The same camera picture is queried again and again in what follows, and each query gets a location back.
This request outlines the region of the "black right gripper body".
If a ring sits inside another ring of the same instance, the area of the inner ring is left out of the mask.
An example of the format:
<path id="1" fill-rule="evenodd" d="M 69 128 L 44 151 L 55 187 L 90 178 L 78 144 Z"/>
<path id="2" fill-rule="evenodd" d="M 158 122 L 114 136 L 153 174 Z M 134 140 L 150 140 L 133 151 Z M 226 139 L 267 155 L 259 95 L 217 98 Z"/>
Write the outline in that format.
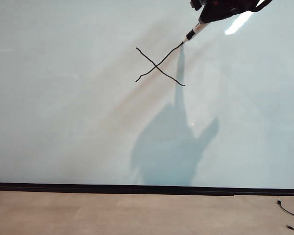
<path id="1" fill-rule="evenodd" d="M 252 11 L 258 4 L 258 0 L 233 0 L 231 3 L 232 13 L 243 13 L 246 11 Z"/>

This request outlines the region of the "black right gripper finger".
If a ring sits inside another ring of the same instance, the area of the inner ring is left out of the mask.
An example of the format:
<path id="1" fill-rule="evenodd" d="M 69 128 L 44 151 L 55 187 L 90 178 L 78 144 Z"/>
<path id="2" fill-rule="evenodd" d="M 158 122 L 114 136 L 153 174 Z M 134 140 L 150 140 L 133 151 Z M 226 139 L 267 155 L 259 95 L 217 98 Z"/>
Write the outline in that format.
<path id="1" fill-rule="evenodd" d="M 230 18 L 241 13 L 232 13 L 232 0 L 212 0 L 205 4 L 198 19 L 201 24 L 207 24 Z"/>

